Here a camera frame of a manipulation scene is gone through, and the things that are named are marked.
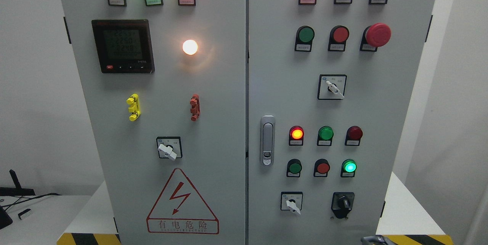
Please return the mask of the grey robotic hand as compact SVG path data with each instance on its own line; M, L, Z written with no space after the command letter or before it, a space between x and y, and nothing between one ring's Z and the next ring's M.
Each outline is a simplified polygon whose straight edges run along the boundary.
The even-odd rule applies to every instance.
M383 235L362 237L362 245L397 245L394 241Z

